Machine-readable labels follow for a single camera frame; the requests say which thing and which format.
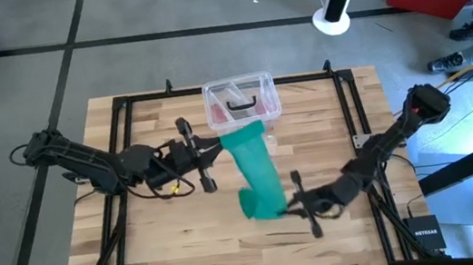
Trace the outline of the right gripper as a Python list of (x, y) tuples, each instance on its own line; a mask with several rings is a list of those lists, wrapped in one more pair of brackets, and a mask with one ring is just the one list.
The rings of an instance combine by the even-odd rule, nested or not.
[(353, 199), (351, 180), (349, 175), (342, 175), (339, 179), (327, 185), (321, 185), (313, 190), (304, 190), (301, 176), (298, 171), (291, 171), (291, 181), (296, 192), (287, 202), (288, 206), (300, 203), (302, 208), (286, 210), (284, 215), (302, 216), (310, 223), (310, 230), (314, 238), (322, 238), (323, 231), (317, 219), (336, 219)]

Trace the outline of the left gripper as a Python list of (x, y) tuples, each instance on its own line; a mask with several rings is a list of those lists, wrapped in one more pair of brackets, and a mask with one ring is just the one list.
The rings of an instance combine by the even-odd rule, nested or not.
[(178, 118), (175, 125), (182, 141), (171, 139), (157, 148), (144, 146), (150, 190), (159, 199), (189, 196), (195, 186), (184, 175), (196, 170), (203, 190), (215, 192), (217, 186), (208, 168), (223, 150), (218, 146), (220, 137), (205, 138), (201, 142), (184, 118)]

